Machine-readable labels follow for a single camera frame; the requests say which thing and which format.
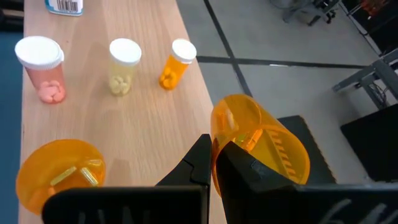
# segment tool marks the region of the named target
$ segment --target white pill bottle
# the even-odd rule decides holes
[[[65,16],[81,16],[83,0],[44,0],[45,7],[55,14]]]

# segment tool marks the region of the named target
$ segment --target wooden table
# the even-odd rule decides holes
[[[41,103],[26,74],[23,84],[21,162],[55,139],[94,144],[106,160],[107,186],[152,186],[168,174],[202,133],[213,109],[199,66],[165,91],[158,77],[178,37],[188,38],[175,0],[95,0],[81,17],[47,12],[44,1],[25,0],[25,36],[44,35],[65,52],[67,98]],[[109,43],[135,40],[142,59],[132,92],[122,98],[106,85]],[[41,223],[20,206],[19,223]],[[225,223],[221,199],[211,190],[210,223]]]

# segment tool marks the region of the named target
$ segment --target gray floor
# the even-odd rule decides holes
[[[203,0],[177,0],[201,56],[227,57]],[[235,57],[367,65],[377,59],[351,21],[337,12],[330,25],[308,27],[306,15],[290,24],[268,0],[210,0]],[[231,65],[201,63],[213,104],[242,93]],[[338,183],[369,181],[340,126],[376,111],[362,90],[335,94],[331,87],[353,69],[240,65],[255,99],[276,118],[302,115]]]

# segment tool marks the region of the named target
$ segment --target orange pill bottle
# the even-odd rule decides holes
[[[105,179],[104,158],[81,140],[50,142],[21,165],[16,180],[20,203],[39,215],[52,195],[74,187],[99,187]]]
[[[215,105],[211,138],[213,180],[219,194],[216,160],[230,141],[293,182],[307,183],[310,159],[303,144],[250,96],[226,96]]]
[[[160,86],[166,90],[174,89],[196,56],[197,50],[191,42],[185,39],[173,41],[172,53],[159,78]]]

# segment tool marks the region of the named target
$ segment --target cable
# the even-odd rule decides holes
[[[388,88],[382,89],[378,84],[375,83],[371,83],[369,85],[369,87],[371,87],[373,93],[375,95],[377,95],[378,97],[380,97],[380,99],[382,100],[382,103],[387,103],[387,95],[386,92],[388,91]]]

